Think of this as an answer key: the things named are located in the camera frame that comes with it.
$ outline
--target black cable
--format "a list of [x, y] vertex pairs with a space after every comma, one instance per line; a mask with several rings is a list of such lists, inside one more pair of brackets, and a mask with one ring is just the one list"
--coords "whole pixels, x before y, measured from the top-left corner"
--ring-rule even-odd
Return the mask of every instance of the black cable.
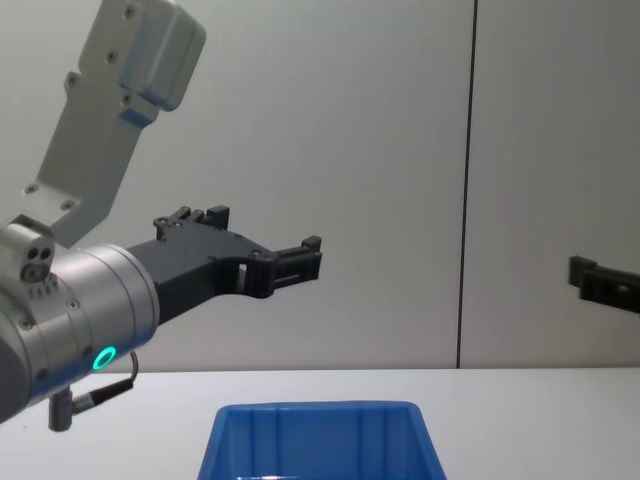
[[106, 387], [98, 388], [75, 399], [73, 401], [73, 413], [75, 415], [97, 407], [98, 405], [111, 400], [124, 392], [128, 392], [133, 388], [133, 383], [136, 378], [138, 378], [138, 372], [140, 371], [140, 362], [136, 352], [131, 352], [130, 356], [131, 363], [133, 364], [131, 377], [112, 383]]
[[138, 354], [131, 352], [131, 363], [133, 364], [133, 370], [131, 372], [131, 381], [135, 382], [138, 378], [138, 372], [140, 371], [140, 362], [138, 361]]

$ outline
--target green led ring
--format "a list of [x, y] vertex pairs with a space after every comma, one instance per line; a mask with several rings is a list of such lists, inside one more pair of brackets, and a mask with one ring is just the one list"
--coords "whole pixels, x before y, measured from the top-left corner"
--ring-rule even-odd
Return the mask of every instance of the green led ring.
[[113, 359], [116, 358], [117, 354], [118, 351], [115, 347], [107, 347], [103, 349], [93, 361], [93, 369], [102, 370], [104, 367], [113, 362]]

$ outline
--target table surface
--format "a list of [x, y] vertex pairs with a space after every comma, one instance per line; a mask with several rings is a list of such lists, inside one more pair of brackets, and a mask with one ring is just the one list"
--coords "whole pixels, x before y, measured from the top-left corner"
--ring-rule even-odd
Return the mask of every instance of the table surface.
[[0, 478], [195, 479], [220, 407], [311, 400], [416, 403], [454, 480], [640, 478], [640, 369], [142, 374], [67, 433], [46, 402], [1, 425]]

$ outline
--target mounting bolt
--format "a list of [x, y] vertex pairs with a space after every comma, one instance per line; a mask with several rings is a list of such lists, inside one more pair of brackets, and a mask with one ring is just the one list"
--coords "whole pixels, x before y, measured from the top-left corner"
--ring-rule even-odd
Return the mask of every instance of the mounting bolt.
[[31, 323], [28, 319], [24, 319], [20, 322], [20, 328], [23, 330], [31, 330], [33, 328], [33, 323]]
[[78, 84], [78, 74], [71, 72], [67, 75], [67, 85], [71, 88], [75, 87]]
[[629, 287], [627, 287], [626, 285], [618, 285], [618, 287], [616, 288], [616, 293], [622, 298], [628, 298]]
[[116, 60], [118, 60], [118, 52], [117, 52], [117, 50], [109, 50], [109, 52], [107, 52], [107, 56], [105, 58], [105, 61], [107, 63], [116, 63]]
[[60, 205], [60, 210], [63, 211], [67, 211], [67, 210], [71, 210], [75, 205], [75, 202], [73, 200], [67, 200], [65, 202], [62, 202], [62, 205]]
[[127, 5], [122, 14], [127, 20], [131, 20], [136, 14], [136, 9], [133, 5]]

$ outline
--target blue plastic bin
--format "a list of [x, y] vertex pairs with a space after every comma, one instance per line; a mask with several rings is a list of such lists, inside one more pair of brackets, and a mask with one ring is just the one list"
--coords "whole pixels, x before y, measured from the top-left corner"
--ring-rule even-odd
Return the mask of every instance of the blue plastic bin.
[[238, 405], [216, 416], [199, 480], [444, 480], [405, 402]]

